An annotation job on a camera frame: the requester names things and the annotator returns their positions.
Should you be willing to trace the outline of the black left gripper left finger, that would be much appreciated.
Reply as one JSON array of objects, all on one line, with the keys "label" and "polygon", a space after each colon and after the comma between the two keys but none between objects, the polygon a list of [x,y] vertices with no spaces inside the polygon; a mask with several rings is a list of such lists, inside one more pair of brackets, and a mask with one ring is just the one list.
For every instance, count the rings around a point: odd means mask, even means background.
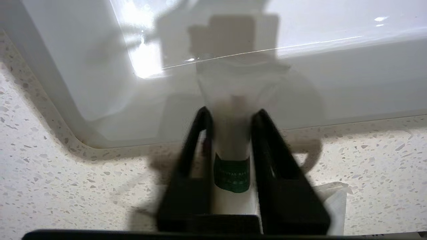
[{"label": "black left gripper left finger", "polygon": [[[191,178],[192,163],[201,132],[202,176]],[[212,202],[212,117],[206,107],[200,108],[183,144],[169,185],[157,210],[157,229],[168,232],[190,230],[199,215],[209,215]]]}]

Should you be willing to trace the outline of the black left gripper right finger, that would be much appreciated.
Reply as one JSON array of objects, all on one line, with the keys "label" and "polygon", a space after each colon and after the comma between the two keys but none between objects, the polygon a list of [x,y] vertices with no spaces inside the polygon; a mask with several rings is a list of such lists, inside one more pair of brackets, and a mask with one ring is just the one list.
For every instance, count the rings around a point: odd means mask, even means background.
[{"label": "black left gripper right finger", "polygon": [[251,140],[263,234],[326,235],[330,216],[264,109]]}]

